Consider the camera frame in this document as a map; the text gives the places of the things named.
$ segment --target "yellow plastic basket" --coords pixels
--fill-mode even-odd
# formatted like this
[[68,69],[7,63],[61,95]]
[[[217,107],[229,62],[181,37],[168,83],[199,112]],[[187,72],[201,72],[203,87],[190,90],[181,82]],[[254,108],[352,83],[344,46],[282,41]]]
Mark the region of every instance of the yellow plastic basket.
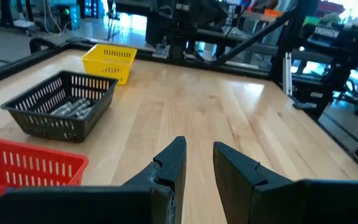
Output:
[[101,77],[117,78],[120,85],[128,81],[137,49],[96,44],[84,56],[85,72]]

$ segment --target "wooden tabletop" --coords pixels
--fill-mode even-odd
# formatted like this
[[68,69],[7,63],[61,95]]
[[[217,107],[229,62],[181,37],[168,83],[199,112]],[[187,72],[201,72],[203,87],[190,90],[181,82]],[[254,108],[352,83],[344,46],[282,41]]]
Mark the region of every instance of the wooden tabletop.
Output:
[[[60,70],[83,72],[68,50],[0,81],[0,105]],[[121,185],[176,136],[187,140],[183,223],[225,223],[214,179],[222,141],[292,180],[358,179],[358,166],[272,82],[136,60],[126,86],[81,144],[24,134],[0,109],[0,138],[84,154],[83,185]]]

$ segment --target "black plastic basket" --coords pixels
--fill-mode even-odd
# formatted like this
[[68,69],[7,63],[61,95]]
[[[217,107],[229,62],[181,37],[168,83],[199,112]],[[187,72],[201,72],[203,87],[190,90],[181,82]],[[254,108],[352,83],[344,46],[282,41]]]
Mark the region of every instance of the black plastic basket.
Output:
[[[23,132],[33,136],[83,142],[109,107],[118,80],[61,71],[4,103]],[[68,101],[86,98],[92,109],[84,118],[50,115]]]

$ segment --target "gray floor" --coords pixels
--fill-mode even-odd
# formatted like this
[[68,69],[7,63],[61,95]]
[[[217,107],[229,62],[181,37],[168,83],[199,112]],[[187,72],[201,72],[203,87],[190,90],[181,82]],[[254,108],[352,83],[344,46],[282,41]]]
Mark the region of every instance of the gray floor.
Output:
[[[114,23],[116,26],[113,42],[138,47],[145,45],[146,18],[137,15],[122,14],[121,20]],[[81,28],[67,30],[60,37],[51,37],[49,40],[62,43],[72,37],[92,37],[106,40],[108,34],[108,20],[86,19],[81,21]],[[50,36],[44,32],[34,32],[33,37]],[[0,59],[13,62],[30,55],[29,41],[26,34],[9,29],[0,31]],[[349,150],[358,145],[358,116],[353,115],[354,106],[345,102],[334,102],[326,108],[319,122],[328,131],[340,140]]]

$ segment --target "red plastic basket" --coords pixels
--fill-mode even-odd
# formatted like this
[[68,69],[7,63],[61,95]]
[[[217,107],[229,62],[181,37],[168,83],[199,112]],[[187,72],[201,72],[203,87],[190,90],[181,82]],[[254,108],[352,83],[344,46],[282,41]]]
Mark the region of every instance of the red plastic basket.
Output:
[[0,196],[7,187],[80,185],[88,159],[0,139]]

